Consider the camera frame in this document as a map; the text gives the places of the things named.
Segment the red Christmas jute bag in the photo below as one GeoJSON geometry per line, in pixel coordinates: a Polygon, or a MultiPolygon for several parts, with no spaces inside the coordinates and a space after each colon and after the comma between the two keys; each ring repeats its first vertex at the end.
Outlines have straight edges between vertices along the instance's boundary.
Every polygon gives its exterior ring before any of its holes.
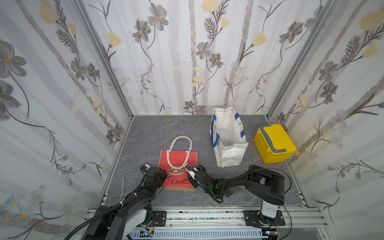
{"type": "Polygon", "coordinates": [[[192,140],[187,136],[176,137],[170,147],[161,150],[158,167],[165,170],[167,178],[164,182],[164,189],[170,191],[190,191],[196,190],[188,179],[187,164],[196,166],[198,164],[198,153],[192,151],[192,140]],[[178,140],[188,140],[190,146],[186,150],[174,150],[178,140]]]}

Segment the white Doraemon canvas bag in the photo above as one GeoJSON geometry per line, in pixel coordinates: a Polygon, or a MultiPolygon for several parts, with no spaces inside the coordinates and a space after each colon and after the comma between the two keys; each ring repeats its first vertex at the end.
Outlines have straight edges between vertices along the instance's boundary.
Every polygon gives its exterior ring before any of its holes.
{"type": "Polygon", "coordinates": [[[218,167],[241,164],[249,143],[240,114],[234,107],[213,108],[210,137],[218,167]]]}

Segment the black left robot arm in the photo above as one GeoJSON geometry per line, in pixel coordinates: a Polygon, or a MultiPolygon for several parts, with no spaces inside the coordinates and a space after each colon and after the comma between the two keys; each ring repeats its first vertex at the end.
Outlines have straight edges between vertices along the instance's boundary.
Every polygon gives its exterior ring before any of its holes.
{"type": "Polygon", "coordinates": [[[152,219],[152,201],[159,188],[164,185],[167,172],[158,167],[141,167],[143,178],[139,185],[111,207],[99,207],[94,216],[76,228],[66,237],[71,239],[86,227],[83,240],[121,240],[136,226],[152,219]]]}

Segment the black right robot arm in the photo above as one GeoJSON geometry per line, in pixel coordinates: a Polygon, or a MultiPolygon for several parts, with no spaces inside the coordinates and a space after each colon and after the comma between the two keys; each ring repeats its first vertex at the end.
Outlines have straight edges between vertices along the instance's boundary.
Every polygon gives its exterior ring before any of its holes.
{"type": "Polygon", "coordinates": [[[274,219],[278,207],[285,204],[285,177],[275,171],[256,165],[249,166],[245,173],[229,178],[215,179],[202,165],[185,166],[188,180],[194,188],[200,187],[215,202],[222,204],[224,197],[240,192],[249,192],[262,200],[261,216],[274,219]]]}

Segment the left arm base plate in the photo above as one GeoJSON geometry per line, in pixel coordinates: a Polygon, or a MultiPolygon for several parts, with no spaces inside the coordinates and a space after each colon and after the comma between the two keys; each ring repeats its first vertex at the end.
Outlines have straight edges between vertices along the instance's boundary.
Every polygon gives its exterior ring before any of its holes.
{"type": "Polygon", "coordinates": [[[166,211],[149,211],[146,214],[146,218],[143,223],[140,224],[142,227],[165,227],[167,219],[166,211]]]}

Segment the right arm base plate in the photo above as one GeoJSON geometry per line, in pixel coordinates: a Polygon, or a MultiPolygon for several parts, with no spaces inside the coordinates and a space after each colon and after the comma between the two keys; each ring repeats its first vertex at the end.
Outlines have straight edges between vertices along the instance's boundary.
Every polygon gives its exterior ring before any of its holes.
{"type": "Polygon", "coordinates": [[[255,228],[272,228],[285,226],[286,222],[280,210],[277,210],[275,218],[262,217],[261,211],[244,211],[245,223],[255,228]]]}

